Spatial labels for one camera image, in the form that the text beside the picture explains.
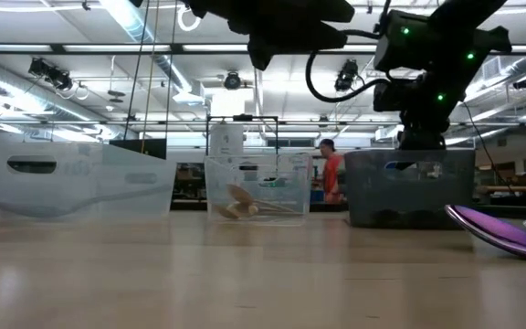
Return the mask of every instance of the plastic bin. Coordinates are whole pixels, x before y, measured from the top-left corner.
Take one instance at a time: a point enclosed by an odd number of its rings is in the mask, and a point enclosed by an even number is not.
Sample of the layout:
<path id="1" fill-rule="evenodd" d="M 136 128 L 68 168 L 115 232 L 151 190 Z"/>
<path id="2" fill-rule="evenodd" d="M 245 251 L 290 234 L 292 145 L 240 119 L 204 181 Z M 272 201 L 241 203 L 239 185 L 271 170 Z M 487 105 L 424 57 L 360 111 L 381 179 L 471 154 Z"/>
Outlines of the plastic bin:
<path id="1" fill-rule="evenodd" d="M 351 226 L 459 229 L 443 207 L 472 204 L 474 160 L 474 150 L 347 153 Z"/>
<path id="2" fill-rule="evenodd" d="M 0 220 L 162 220 L 175 170 L 101 143 L 0 143 Z"/>
<path id="3" fill-rule="evenodd" d="M 308 154 L 207 156 L 205 178 L 208 217 L 216 223 L 300 225 L 310 211 Z M 220 208 L 237 203 L 229 185 L 243 188 L 256 200 L 257 214 L 240 218 L 221 215 Z"/>

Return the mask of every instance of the desk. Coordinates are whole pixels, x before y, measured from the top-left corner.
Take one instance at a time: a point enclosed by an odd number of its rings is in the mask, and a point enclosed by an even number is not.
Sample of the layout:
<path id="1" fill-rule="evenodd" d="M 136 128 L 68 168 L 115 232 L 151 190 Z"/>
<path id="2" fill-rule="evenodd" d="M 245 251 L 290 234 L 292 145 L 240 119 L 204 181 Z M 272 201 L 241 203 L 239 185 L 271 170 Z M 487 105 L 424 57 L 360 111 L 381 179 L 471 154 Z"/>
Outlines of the desk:
<path id="1" fill-rule="evenodd" d="M 0 222 L 0 328 L 521 329 L 526 261 L 465 231 Z"/>

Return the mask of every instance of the dark gray bin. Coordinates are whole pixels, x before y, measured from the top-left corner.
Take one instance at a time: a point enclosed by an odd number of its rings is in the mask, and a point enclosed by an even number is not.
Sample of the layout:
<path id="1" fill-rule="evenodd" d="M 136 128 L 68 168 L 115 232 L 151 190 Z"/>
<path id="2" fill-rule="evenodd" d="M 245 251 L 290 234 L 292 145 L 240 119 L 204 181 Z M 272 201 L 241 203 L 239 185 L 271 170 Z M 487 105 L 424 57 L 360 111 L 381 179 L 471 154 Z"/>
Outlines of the dark gray bin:
<path id="1" fill-rule="evenodd" d="M 443 207 L 472 204 L 474 157 L 474 150 L 347 153 L 344 162 L 350 225 L 459 229 Z M 411 163 L 417 165 L 395 169 L 395 164 Z M 439 175 L 436 178 L 427 172 Z"/>

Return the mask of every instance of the man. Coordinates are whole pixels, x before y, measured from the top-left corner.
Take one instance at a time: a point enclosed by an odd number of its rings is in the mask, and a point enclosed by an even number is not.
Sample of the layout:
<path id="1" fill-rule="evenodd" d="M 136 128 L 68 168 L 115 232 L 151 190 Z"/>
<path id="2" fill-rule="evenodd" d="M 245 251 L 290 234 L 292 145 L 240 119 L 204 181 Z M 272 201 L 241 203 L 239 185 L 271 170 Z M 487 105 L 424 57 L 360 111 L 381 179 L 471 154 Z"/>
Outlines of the man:
<path id="1" fill-rule="evenodd" d="M 334 141 L 325 139 L 320 142 L 321 156 L 326 159 L 324 171 L 324 200 L 328 204 L 339 204 L 342 201 L 342 195 L 338 189 L 338 168 L 342 161 L 342 156 L 336 154 Z"/>

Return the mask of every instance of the orange shirt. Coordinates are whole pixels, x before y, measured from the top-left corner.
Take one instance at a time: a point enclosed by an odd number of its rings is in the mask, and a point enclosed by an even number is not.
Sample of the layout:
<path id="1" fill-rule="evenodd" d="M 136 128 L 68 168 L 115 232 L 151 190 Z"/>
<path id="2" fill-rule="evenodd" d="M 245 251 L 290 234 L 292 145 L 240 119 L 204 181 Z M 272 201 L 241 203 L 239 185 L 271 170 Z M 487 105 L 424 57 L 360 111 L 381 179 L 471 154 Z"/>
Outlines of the orange shirt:
<path id="1" fill-rule="evenodd" d="M 338 195 L 338 167 L 342 161 L 342 156 L 332 154 L 324 165 L 322 176 L 324 178 L 324 195 L 327 202 L 331 202 Z"/>

